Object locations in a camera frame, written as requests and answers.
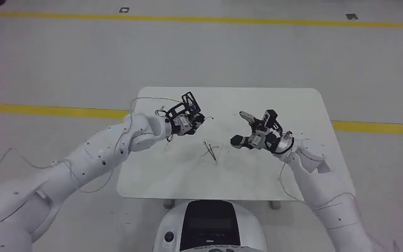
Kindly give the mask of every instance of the concrete floor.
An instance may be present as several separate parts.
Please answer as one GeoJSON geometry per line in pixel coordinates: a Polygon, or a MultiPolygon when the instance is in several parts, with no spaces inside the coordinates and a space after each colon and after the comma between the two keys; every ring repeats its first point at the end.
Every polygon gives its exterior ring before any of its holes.
{"type": "MultiPolygon", "coordinates": [[[[360,21],[403,22],[401,1],[8,0],[0,12],[117,14],[122,6],[138,15],[339,21],[356,13],[360,21]]],[[[122,109],[144,86],[310,87],[332,120],[403,123],[402,31],[0,18],[0,103],[122,109]]],[[[13,146],[48,164],[114,123],[0,114],[0,153],[13,146]]],[[[393,240],[403,244],[403,135],[336,135],[367,231],[390,250],[393,240]]],[[[12,154],[0,182],[34,172],[12,154]]],[[[121,198],[117,175],[98,193],[73,194],[35,251],[150,251],[166,210],[161,200],[121,198]]],[[[270,251],[332,251],[306,206],[240,203],[262,223],[270,251]]]]}

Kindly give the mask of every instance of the table top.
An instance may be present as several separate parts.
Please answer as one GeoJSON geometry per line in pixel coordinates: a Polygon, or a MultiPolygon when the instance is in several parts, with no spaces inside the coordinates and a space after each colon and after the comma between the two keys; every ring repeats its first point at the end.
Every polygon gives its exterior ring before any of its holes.
{"type": "MultiPolygon", "coordinates": [[[[265,150],[235,149],[234,135],[249,136],[251,128],[240,111],[261,118],[274,109],[284,131],[296,139],[309,138],[324,144],[329,167],[355,193],[337,138],[321,94],[305,88],[143,88],[139,97],[165,97],[181,100],[191,91],[207,119],[195,135],[175,136],[167,145],[160,141],[142,152],[132,152],[122,164],[117,190],[126,198],[187,198],[217,200],[293,200],[278,181],[283,165],[265,150]],[[204,142],[214,149],[218,163],[204,142]]],[[[173,101],[137,101],[135,111],[153,115],[173,101]]],[[[293,196],[303,199],[291,169],[286,166],[283,184],[293,196]]]]}

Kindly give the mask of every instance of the yellow stripe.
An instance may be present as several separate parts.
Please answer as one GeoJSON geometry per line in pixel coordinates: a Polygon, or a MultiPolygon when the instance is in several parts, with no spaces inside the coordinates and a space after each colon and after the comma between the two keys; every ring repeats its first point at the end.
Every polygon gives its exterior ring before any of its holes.
{"type": "Polygon", "coordinates": [[[346,132],[403,134],[403,124],[332,121],[333,129],[346,132]]]}
{"type": "MultiPolygon", "coordinates": [[[[121,119],[127,110],[99,108],[69,108],[61,106],[32,106],[0,104],[0,113],[48,115],[53,117],[86,117],[121,119]]],[[[332,121],[333,129],[345,132],[403,134],[403,124],[332,121]]]]}
{"type": "Polygon", "coordinates": [[[0,113],[50,115],[54,117],[94,117],[122,119],[128,111],[99,108],[68,108],[61,106],[32,106],[0,104],[0,113]]]}
{"type": "Polygon", "coordinates": [[[314,25],[314,26],[350,26],[403,28],[403,23],[359,22],[359,21],[321,21],[321,20],[266,20],[254,18],[214,18],[197,16],[132,16],[125,14],[57,14],[57,13],[17,13],[2,12],[3,18],[55,18],[67,20],[122,20],[156,22],[194,22],[194,23],[237,23],[250,25],[314,25]]]}

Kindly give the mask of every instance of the cable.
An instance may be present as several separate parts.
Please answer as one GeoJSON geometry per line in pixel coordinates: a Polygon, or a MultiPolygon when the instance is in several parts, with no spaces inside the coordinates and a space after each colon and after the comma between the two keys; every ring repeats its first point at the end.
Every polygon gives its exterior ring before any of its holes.
{"type": "MultiPolygon", "coordinates": [[[[175,101],[175,102],[177,102],[177,103],[181,103],[181,101],[174,100],[174,99],[170,99],[170,98],[163,98],[163,97],[137,97],[137,98],[133,99],[132,101],[130,101],[130,110],[129,110],[129,112],[130,112],[130,125],[129,125],[129,127],[128,127],[127,130],[123,130],[122,134],[120,134],[120,136],[119,136],[119,138],[118,138],[118,140],[117,140],[117,142],[116,142],[116,144],[115,144],[115,147],[113,148],[113,150],[114,150],[114,151],[113,151],[113,160],[114,160],[114,163],[116,162],[116,158],[115,158],[115,155],[116,155],[116,148],[118,147],[120,141],[122,140],[122,137],[123,137],[125,134],[127,134],[127,133],[130,132],[130,129],[132,128],[132,125],[133,125],[133,118],[132,118],[133,102],[136,101],[136,100],[139,100],[139,99],[169,100],[169,101],[175,101]]],[[[59,161],[54,161],[54,162],[53,162],[51,165],[49,165],[49,166],[37,166],[37,165],[34,165],[33,163],[31,163],[29,160],[27,160],[27,158],[25,158],[23,155],[21,155],[21,154],[17,151],[17,149],[15,149],[15,148],[13,148],[13,147],[10,147],[10,148],[3,154],[3,156],[1,157],[1,159],[0,159],[0,165],[2,164],[4,158],[10,153],[10,151],[14,151],[15,153],[17,153],[17,155],[18,155],[22,160],[24,160],[24,162],[26,162],[28,165],[30,165],[32,168],[35,168],[35,169],[48,169],[48,168],[54,167],[55,164],[57,164],[57,163],[64,163],[64,164],[67,166],[67,169],[70,170],[71,176],[72,176],[72,177],[75,177],[75,179],[76,179],[78,182],[81,183],[80,179],[79,179],[79,178],[76,176],[76,174],[73,172],[71,160],[69,160],[69,159],[61,159],[61,160],[59,160],[59,161]]],[[[79,192],[81,192],[81,193],[94,193],[94,192],[100,191],[102,188],[104,188],[104,187],[109,183],[109,181],[110,181],[111,178],[112,178],[113,171],[115,170],[116,167],[117,167],[117,166],[113,167],[113,169],[110,171],[110,175],[109,175],[107,181],[106,181],[101,187],[99,187],[97,190],[94,190],[94,191],[84,191],[84,190],[80,189],[80,187],[77,187],[76,190],[79,191],[79,192]]]]}
{"type": "MultiPolygon", "coordinates": [[[[211,150],[215,149],[215,148],[219,148],[220,146],[214,146],[211,148],[211,150]]],[[[201,155],[201,157],[203,157],[204,155],[206,155],[207,153],[209,153],[210,150],[206,151],[206,153],[204,153],[203,155],[201,155]]]]}
{"type": "Polygon", "coordinates": [[[208,146],[207,146],[207,144],[206,144],[206,142],[204,142],[204,144],[206,145],[206,148],[207,148],[207,150],[209,151],[209,153],[212,155],[212,157],[213,157],[213,159],[214,159],[214,161],[216,161],[217,162],[217,160],[215,159],[215,157],[214,157],[214,154],[212,153],[212,149],[210,150],[209,148],[208,148],[208,146]]]}

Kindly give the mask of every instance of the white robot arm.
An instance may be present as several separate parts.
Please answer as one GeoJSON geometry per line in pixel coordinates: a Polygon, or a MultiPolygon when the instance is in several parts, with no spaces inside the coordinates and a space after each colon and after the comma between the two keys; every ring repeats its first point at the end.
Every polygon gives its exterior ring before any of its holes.
{"type": "Polygon", "coordinates": [[[165,116],[130,114],[102,130],[69,156],[25,181],[0,185],[0,252],[32,251],[53,223],[62,203],[80,187],[112,171],[130,152],[143,151],[176,135],[193,135],[204,122],[191,93],[165,116]]]}
{"type": "Polygon", "coordinates": [[[334,249],[375,251],[353,195],[346,192],[347,186],[327,165],[323,146],[308,139],[294,140],[291,132],[284,134],[274,110],[267,110],[262,120],[245,112],[240,112],[240,116],[249,122],[252,134],[234,136],[231,145],[238,149],[266,149],[291,167],[306,204],[322,222],[334,249]]]}

